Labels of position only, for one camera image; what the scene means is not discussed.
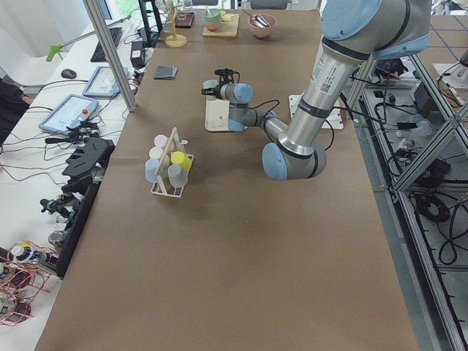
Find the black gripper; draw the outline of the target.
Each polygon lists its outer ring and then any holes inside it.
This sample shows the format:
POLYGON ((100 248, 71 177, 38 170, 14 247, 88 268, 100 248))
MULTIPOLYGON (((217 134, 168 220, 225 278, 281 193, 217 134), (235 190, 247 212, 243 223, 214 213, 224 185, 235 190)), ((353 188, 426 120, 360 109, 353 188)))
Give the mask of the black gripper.
POLYGON ((219 85, 206 89, 206 96, 211 99, 222 99, 221 88, 219 85))

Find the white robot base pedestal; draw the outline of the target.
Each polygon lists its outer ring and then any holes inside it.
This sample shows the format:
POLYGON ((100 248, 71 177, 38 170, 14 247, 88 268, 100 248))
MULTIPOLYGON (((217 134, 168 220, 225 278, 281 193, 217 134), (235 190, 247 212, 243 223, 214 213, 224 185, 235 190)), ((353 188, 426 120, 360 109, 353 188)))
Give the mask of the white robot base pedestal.
MULTIPOLYGON (((298 104, 302 98, 301 94, 293 94, 289 95, 288 102, 289 102, 289 110, 290 110, 290 119, 293 119, 296 110, 298 109, 298 104)), ((344 124, 341 119, 341 114, 339 110, 332 110, 328 115, 326 115, 323 111, 319 112, 318 118, 322 119, 324 122, 322 124, 322 128, 325 129, 343 129, 344 124)))

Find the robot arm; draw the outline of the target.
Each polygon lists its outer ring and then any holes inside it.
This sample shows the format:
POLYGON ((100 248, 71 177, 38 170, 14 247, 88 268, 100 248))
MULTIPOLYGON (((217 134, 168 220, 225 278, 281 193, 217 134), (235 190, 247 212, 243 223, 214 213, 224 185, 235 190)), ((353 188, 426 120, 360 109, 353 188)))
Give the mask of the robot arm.
POLYGON ((266 175, 275 181, 312 178, 326 166, 318 132, 355 66, 373 57, 397 59, 424 50, 429 43, 430 1, 328 1, 322 13, 322 55, 291 122, 274 112, 251 109, 252 87, 235 83, 228 69, 217 70, 219 82, 203 95, 228 101, 232 131, 259 127, 271 142, 263 148, 266 175))

